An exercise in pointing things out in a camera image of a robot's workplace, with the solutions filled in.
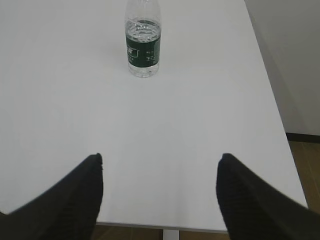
green label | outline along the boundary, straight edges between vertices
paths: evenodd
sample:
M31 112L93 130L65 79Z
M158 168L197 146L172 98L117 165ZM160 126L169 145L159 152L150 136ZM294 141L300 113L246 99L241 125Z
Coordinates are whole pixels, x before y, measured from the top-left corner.
M126 37L128 61L138 68L156 65L160 57L160 37L151 42L137 42Z

floor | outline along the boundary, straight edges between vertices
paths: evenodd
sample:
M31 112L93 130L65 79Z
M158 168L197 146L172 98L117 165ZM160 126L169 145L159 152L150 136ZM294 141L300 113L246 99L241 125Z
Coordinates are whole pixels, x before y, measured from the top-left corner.
M320 144L289 142L308 207L320 214ZM227 234L180 231L180 240L229 240ZM162 240L162 230L96 226L92 240Z

table leg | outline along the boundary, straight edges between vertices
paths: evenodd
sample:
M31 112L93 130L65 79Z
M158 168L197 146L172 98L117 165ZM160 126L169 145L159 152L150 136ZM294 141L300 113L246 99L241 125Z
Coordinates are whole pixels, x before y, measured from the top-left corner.
M163 240L179 240L178 230L163 230Z

white wall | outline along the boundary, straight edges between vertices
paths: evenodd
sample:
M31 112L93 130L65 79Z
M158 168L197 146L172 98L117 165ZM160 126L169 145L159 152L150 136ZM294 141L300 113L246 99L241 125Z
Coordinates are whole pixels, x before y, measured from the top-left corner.
M320 0L246 0L286 132L320 135Z

water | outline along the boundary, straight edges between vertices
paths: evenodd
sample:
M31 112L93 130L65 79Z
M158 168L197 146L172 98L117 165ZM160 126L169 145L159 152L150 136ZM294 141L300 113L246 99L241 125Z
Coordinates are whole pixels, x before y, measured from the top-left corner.
M160 53L160 37L161 37L160 25L152 20L142 20L142 19L128 20L125 24L125 35L130 40L130 43L131 43L130 46L128 45L128 52L131 53L132 49L134 50L139 49L139 50L136 50L138 51L138 53L136 53L136 55L133 56L131 60L130 60L131 55L128 57L129 59L128 65L129 65L130 72L133 75L141 78L147 78L154 75L159 69L159 53ZM146 56L145 53L147 54L148 57L144 57L145 59L141 59L142 56Z

